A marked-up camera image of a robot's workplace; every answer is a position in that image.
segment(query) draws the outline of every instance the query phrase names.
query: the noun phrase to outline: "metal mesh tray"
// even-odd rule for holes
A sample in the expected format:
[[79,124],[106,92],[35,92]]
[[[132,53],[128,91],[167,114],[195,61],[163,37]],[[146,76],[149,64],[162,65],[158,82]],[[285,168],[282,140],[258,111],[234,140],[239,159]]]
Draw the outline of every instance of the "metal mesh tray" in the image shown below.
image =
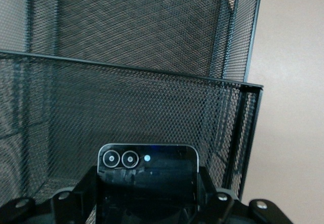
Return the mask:
[[0,85],[0,204],[74,185],[110,142],[192,145],[242,194],[260,86],[4,51]]
[[246,81],[260,0],[1,0],[0,49]]

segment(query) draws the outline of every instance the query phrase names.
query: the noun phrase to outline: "smartphone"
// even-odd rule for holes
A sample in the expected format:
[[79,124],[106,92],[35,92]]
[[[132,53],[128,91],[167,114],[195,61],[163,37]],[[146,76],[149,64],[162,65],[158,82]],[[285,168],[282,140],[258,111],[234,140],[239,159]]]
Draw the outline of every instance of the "smartphone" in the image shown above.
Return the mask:
[[198,153],[189,145],[104,145],[97,223],[187,223],[197,208],[198,171]]

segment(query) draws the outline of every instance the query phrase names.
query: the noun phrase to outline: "blue light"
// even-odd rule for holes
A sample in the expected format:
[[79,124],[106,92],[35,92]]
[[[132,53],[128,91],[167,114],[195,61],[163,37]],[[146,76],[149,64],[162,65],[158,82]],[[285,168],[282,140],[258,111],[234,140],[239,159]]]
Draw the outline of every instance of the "blue light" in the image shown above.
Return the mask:
[[149,162],[150,160],[151,160],[150,155],[145,155],[145,156],[144,156],[144,161],[145,161],[145,162]]

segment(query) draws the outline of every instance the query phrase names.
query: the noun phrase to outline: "dual camera module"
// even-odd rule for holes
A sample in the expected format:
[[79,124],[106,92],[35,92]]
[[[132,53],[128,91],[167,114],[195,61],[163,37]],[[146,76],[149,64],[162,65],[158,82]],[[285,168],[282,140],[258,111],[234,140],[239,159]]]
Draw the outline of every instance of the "dual camera module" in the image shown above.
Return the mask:
[[117,151],[108,150],[103,155],[103,163],[106,167],[114,168],[120,163],[126,168],[134,168],[139,162],[139,156],[135,151],[126,151],[120,156]]

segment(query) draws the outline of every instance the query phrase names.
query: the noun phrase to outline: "metal screw head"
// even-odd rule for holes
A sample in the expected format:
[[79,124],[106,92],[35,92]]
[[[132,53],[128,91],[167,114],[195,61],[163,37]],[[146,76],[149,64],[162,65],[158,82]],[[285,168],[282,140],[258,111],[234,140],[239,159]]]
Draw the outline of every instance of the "metal screw head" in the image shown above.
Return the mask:
[[29,199],[23,199],[16,204],[16,208],[25,206],[29,202]]
[[226,201],[227,200],[227,195],[224,193],[219,193],[218,195],[218,199],[221,201]]
[[59,200],[64,200],[64,199],[66,199],[69,195],[70,195],[70,192],[67,192],[67,191],[60,193]]
[[263,201],[257,201],[257,206],[258,206],[258,208],[264,209],[264,210],[268,208],[267,204],[264,203]]

